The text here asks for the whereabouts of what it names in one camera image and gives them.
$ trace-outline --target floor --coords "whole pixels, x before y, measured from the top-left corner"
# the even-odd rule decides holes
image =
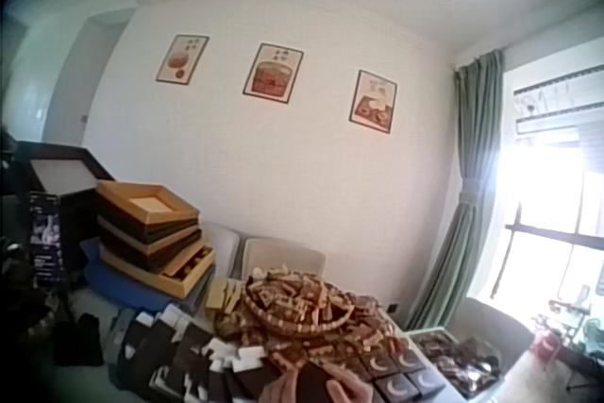
[[[501,387],[490,400],[493,403],[596,403],[604,401],[604,391],[576,389],[566,392],[571,370],[559,361],[553,361],[544,370],[543,365],[529,352],[510,370]],[[580,376],[573,384],[585,382]]]

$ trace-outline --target gray chair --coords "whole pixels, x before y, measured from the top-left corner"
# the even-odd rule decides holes
[[[500,366],[504,373],[529,349],[533,340],[528,327],[473,297],[463,299],[446,330],[460,342],[476,337],[496,348],[501,354]]]
[[[239,249],[239,234],[233,230],[213,222],[202,222],[202,235],[208,240],[216,252],[216,276],[231,277],[237,249]]]
[[[243,250],[243,280],[246,280],[255,268],[262,270],[287,266],[292,271],[323,274],[325,254],[289,241],[271,238],[252,238],[245,242]]]

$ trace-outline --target framed picture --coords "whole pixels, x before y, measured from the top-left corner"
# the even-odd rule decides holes
[[[302,57],[302,51],[262,43],[245,82],[243,94],[289,103]]]
[[[202,35],[176,35],[155,80],[188,85],[209,39]]]
[[[390,134],[396,84],[392,80],[359,70],[350,121]]]

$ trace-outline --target window bar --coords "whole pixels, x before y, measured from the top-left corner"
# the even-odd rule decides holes
[[[513,219],[513,224],[515,226],[520,224],[520,219],[522,217],[522,202],[518,202],[518,208],[516,208],[516,215]],[[499,290],[499,285],[501,284],[501,278],[503,278],[503,273],[506,270],[506,266],[508,265],[508,258],[510,257],[510,252],[512,251],[512,242],[513,236],[516,231],[512,230],[512,234],[510,235],[510,241],[508,242],[508,248],[506,249],[506,254],[503,256],[503,262],[501,263],[501,268],[499,269],[499,274],[497,274],[497,279],[495,281],[495,285],[493,285],[493,289],[491,290],[491,299],[495,299],[497,295],[497,291]]]
[[[577,221],[575,223],[575,233],[579,234],[579,227],[581,225],[581,215],[583,213],[583,195],[585,194],[585,172],[581,175],[581,194],[579,199],[579,211],[577,212]],[[562,278],[560,280],[560,285],[558,285],[558,291],[556,292],[556,297],[558,297],[559,301],[562,301],[560,297],[560,290],[564,285],[564,281],[566,280],[566,274],[568,273],[568,267],[570,266],[570,262],[573,259],[573,255],[575,254],[575,245],[571,244],[570,246],[570,254],[568,254],[568,260],[566,261],[566,266],[564,267],[564,273],[562,274]]]

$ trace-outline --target open wooden box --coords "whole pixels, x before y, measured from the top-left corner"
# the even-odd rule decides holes
[[[96,192],[139,225],[197,219],[199,210],[157,184],[99,181]]]
[[[215,252],[204,245],[202,240],[198,240],[183,249],[161,274],[149,273],[122,260],[104,244],[101,244],[100,255],[101,260],[121,273],[161,292],[184,299],[214,263]]]

